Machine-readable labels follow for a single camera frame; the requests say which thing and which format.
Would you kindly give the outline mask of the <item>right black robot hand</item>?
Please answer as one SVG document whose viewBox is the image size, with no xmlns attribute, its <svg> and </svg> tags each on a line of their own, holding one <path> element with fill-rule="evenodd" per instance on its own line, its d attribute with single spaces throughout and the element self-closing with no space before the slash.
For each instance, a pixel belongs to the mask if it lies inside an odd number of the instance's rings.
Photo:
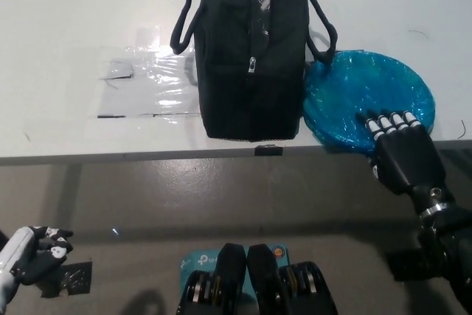
<svg viewBox="0 0 472 315">
<path fill-rule="evenodd" d="M 368 110 L 355 118 L 373 139 L 373 167 L 387 189 L 408 195 L 417 205 L 454 201 L 430 133 L 412 112 Z"/>
</svg>

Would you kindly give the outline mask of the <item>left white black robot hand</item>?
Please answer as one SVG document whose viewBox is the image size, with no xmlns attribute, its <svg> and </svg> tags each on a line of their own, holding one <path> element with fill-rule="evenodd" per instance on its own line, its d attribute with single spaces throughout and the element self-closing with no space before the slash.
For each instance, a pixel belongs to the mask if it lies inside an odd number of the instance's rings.
<svg viewBox="0 0 472 315">
<path fill-rule="evenodd" d="M 73 250 L 70 230 L 23 226 L 1 250 L 1 283 L 32 285 L 60 267 Z"/>
</svg>

